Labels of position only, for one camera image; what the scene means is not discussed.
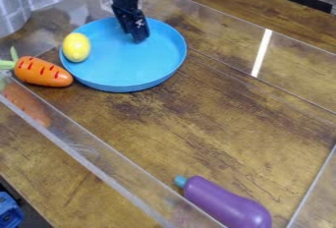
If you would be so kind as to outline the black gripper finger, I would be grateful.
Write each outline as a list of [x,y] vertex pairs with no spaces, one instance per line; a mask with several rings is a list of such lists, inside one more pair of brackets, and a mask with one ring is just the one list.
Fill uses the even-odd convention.
[[126,8],[121,8],[116,5],[112,6],[114,16],[118,20],[118,23],[122,27],[122,30],[125,33],[129,33],[129,25],[128,25],[128,15],[129,15],[129,10]]
[[136,9],[129,13],[128,29],[132,39],[136,43],[141,43],[149,37],[149,28],[142,12]]

